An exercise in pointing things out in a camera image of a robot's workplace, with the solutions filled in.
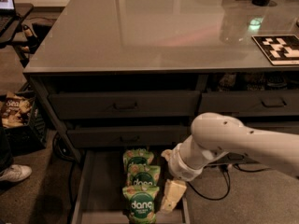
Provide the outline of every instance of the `black pants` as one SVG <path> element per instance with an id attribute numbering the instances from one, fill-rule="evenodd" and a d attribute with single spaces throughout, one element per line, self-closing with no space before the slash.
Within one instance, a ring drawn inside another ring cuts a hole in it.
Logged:
<path id="1" fill-rule="evenodd" d="M 13 162 L 10 145 L 0 119 L 0 173 Z"/>

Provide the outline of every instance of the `shoe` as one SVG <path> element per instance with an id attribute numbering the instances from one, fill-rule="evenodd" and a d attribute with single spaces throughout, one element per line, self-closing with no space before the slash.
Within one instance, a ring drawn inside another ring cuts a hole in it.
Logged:
<path id="1" fill-rule="evenodd" d="M 26 179 L 32 173 L 32 169 L 28 166 L 23 165 L 11 165 L 5 171 L 0 174 L 0 182 L 21 182 Z"/>

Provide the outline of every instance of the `gray tabletop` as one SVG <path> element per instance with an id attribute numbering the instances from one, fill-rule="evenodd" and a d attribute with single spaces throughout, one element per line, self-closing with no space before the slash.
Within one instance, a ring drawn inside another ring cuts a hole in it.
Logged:
<path id="1" fill-rule="evenodd" d="M 298 0 L 70 0 L 24 73 L 299 70 L 253 35 L 299 35 Z"/>

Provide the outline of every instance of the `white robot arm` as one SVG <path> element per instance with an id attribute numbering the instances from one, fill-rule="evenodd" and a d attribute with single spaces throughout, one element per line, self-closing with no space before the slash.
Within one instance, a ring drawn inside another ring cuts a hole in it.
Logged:
<path id="1" fill-rule="evenodd" d="M 174 178 L 192 181 L 207 164 L 232 152 L 299 179 L 299 135 L 252 129 L 215 113 L 198 116 L 191 129 L 192 135 L 169 153 Z"/>

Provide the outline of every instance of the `green snack package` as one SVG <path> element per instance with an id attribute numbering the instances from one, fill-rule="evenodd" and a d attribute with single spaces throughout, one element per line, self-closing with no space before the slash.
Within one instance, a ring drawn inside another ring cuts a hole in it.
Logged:
<path id="1" fill-rule="evenodd" d="M 161 172 L 160 166 L 132 164 L 128 167 L 126 186 L 153 185 L 156 186 Z"/>
<path id="2" fill-rule="evenodd" d="M 150 224 L 156 222 L 154 199 L 159 187 L 150 185 L 129 186 L 122 189 L 129 203 L 130 223 Z"/>
<path id="3" fill-rule="evenodd" d="M 131 149 L 125 151 L 122 156 L 124 171 L 127 172 L 128 167 L 132 164 L 147 164 L 150 165 L 154 155 L 152 152 L 144 148 Z"/>

